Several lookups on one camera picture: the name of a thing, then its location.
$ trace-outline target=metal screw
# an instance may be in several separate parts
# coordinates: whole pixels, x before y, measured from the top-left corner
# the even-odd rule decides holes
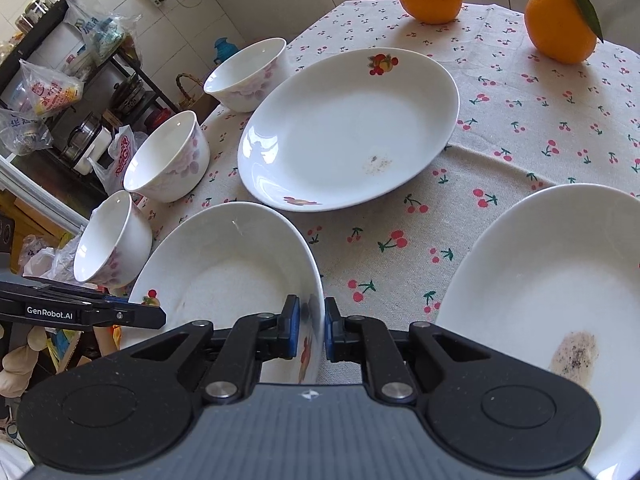
[[[204,391],[211,397],[227,399],[238,392],[238,387],[228,381],[216,381],[214,383],[207,384]]]
[[[414,389],[405,383],[387,383],[382,386],[382,393],[390,399],[406,399]]]

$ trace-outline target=oval plate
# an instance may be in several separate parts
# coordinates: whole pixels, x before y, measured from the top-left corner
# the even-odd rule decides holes
[[[284,216],[263,205],[212,206],[162,241],[131,292],[131,303],[162,306],[165,326],[123,327],[121,347],[196,319],[230,328],[248,314],[277,314],[287,294],[300,298],[298,353],[266,362],[260,380],[314,383],[324,341],[324,299],[308,244]]]
[[[436,321],[585,387],[602,415],[586,468],[602,480],[640,468],[639,232],[640,202],[621,191],[537,192],[478,238]]]
[[[459,108],[453,78],[423,54],[337,54],[287,79],[254,112],[238,147],[242,183],[289,211],[366,202],[429,165]]]

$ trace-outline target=blue teapot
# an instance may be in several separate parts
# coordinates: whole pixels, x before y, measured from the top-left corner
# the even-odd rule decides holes
[[[213,60],[213,63],[219,65],[222,62],[225,62],[236,52],[240,52],[240,49],[236,47],[233,43],[228,43],[226,38],[218,38],[216,43],[213,46],[218,51],[218,56]]]

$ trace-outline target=wicker basket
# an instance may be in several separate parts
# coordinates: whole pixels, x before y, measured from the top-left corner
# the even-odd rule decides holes
[[[184,99],[182,99],[178,103],[178,108],[180,108],[181,111],[188,110],[191,107],[191,105],[193,105],[194,102],[196,102],[196,100],[198,99],[196,96],[190,96],[187,93],[187,91],[184,89],[184,87],[180,83],[180,79],[183,77],[191,79],[194,83],[196,83],[197,86],[199,86],[201,90],[203,86],[202,81],[200,81],[200,79],[198,79],[196,76],[193,76],[191,74],[185,74],[185,73],[177,75],[177,77],[175,78],[175,83],[178,85],[178,89],[180,90],[180,92],[182,92],[182,95],[184,96]]]

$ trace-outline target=table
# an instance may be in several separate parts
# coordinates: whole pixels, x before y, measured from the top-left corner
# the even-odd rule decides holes
[[[541,189],[596,182],[640,197],[640,56],[629,49],[599,44],[588,62],[562,65],[535,50],[518,12],[464,5],[455,22],[432,26],[397,0],[345,2],[287,48],[298,72],[371,46],[415,50],[442,63],[460,90],[460,116],[446,149],[399,189],[344,210],[286,213],[313,251],[324,294],[336,297],[343,315],[379,317],[402,330],[435,320],[474,241]],[[384,104],[372,112],[383,114]],[[203,208],[255,201],[236,168],[249,116],[218,107],[203,125],[212,154],[203,180],[172,204],[142,202],[155,247]],[[359,369],[324,362],[318,380],[359,382]]]

